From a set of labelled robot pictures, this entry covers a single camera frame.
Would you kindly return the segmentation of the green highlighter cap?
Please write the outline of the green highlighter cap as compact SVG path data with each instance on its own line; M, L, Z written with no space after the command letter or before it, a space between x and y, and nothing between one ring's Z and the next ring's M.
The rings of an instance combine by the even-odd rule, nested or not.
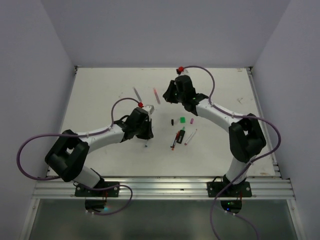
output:
M180 117L180 123L184 124L186 122L186 118L185 117Z

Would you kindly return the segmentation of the orange clear pen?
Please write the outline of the orange clear pen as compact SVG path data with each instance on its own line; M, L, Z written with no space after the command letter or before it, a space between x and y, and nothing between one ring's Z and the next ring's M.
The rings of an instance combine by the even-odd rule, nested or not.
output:
M176 143L178 141L178 138L179 138L179 135L180 135L180 131L178 131L175 135L175 138L173 140L173 143L172 143L172 146L171 146L171 150L173 151L175 149L175 146L176 146Z

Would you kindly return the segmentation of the green black highlighter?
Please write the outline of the green black highlighter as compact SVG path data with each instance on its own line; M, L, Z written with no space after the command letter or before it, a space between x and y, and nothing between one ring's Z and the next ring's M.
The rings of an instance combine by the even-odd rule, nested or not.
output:
M183 142L183 139L184 139L184 136L185 136L185 127L183 127L180 131L179 131L179 134L178 134L178 138L177 138L177 144L181 144Z

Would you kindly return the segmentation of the pink white marker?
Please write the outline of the pink white marker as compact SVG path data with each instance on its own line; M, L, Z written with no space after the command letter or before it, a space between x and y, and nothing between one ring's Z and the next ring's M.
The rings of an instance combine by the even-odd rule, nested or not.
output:
M189 144L189 142L192 140L192 138L194 137L194 135L197 133L197 129L187 138L187 140L185 141L184 145L187 146Z

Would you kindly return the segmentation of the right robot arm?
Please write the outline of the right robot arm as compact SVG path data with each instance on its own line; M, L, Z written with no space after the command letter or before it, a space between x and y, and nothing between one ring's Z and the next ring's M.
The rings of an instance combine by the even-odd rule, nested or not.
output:
M209 97L197 93L188 75L180 75L169 82L163 94L166 102L181 103L187 112L211 121L229 135L229 148L233 156L227 173L223 176L223 192L235 196L247 178L246 167L266 146L266 139L254 114L236 117L231 111L213 105Z

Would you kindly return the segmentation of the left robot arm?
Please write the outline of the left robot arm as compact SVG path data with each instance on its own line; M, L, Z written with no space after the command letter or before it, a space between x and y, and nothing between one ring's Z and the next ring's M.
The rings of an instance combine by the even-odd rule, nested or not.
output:
M85 166L87 155L93 151L111 144L118 144L137 137L150 140L152 133L153 105L136 107L125 120L116 120L113 125L103 130L101 134L90 132L80 137L73 131L63 132L45 157L47 165L64 182L75 182L86 186L92 196L99 196L104 190L104 180L93 169Z

